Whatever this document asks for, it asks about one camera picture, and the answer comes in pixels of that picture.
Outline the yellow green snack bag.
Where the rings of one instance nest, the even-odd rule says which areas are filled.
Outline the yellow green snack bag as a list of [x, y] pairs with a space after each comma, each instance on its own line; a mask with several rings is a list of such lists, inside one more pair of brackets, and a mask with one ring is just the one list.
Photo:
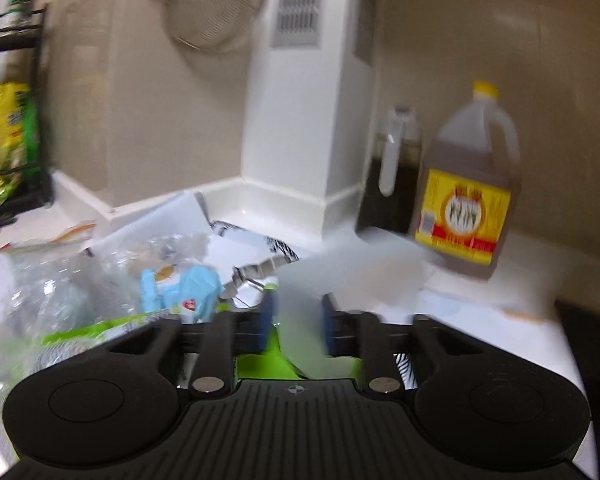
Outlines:
[[24, 82], [0, 84], [0, 206], [41, 181], [38, 112]]

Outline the green white plastic package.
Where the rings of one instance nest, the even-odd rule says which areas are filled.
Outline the green white plastic package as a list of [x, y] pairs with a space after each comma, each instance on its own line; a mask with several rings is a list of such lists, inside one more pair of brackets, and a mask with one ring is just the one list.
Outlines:
[[[175, 320], [176, 314], [162, 310], [129, 318], [102, 321], [92, 326], [47, 335], [40, 342], [41, 350], [32, 370], [35, 372], [44, 370], [46, 367], [69, 359], [70, 356], [76, 356], [99, 344], [104, 344], [163, 318]], [[300, 379], [301, 374], [283, 355], [276, 324], [271, 321], [268, 325], [270, 328], [263, 352], [244, 354], [236, 359], [237, 377], [240, 379]]]

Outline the wall vent grille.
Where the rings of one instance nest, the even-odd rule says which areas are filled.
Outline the wall vent grille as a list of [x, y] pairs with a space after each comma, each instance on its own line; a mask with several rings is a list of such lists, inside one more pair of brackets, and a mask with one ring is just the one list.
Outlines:
[[278, 0], [273, 48], [316, 47], [320, 42], [322, 0]]

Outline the blue white wrapper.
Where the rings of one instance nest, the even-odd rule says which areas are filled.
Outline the blue white wrapper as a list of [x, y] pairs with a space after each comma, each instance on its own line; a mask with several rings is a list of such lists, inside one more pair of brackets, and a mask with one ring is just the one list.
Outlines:
[[140, 306], [144, 313], [177, 314], [184, 324], [211, 320], [224, 290], [220, 276], [206, 266], [167, 266], [167, 276], [144, 269], [140, 272]]

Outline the cooking wine jug yellow label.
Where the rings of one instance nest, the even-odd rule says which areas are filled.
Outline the cooking wine jug yellow label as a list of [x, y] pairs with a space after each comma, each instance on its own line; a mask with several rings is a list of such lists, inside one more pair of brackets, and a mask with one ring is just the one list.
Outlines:
[[434, 136], [410, 233], [445, 269], [488, 280], [507, 237], [520, 190], [520, 145], [498, 87], [477, 80], [471, 101]]

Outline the translucent plastic container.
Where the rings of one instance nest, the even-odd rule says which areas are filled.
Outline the translucent plastic container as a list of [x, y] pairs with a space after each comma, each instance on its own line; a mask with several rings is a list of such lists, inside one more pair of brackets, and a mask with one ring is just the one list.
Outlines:
[[327, 354], [322, 299], [335, 308], [370, 312], [405, 324], [436, 268], [410, 238], [376, 228], [351, 233], [279, 269], [276, 323], [283, 356], [309, 379], [346, 378], [354, 359]]

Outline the clear plastic bag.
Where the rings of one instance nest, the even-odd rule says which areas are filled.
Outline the clear plastic bag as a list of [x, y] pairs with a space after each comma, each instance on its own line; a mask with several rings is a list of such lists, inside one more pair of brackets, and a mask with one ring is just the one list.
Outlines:
[[60, 243], [0, 255], [0, 275], [14, 281], [0, 300], [0, 407], [20, 380], [36, 373], [45, 336], [148, 314], [140, 306], [140, 272], [167, 276], [167, 266], [206, 266], [208, 243], [205, 235], [174, 234], [83, 252]]

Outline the dark soy sauce bottle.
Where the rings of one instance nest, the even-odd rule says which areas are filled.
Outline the dark soy sauce bottle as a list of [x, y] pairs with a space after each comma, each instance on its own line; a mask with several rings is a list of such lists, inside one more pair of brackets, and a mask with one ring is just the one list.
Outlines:
[[393, 107], [374, 136], [355, 231], [371, 228], [406, 235], [419, 176], [422, 135], [412, 108]]

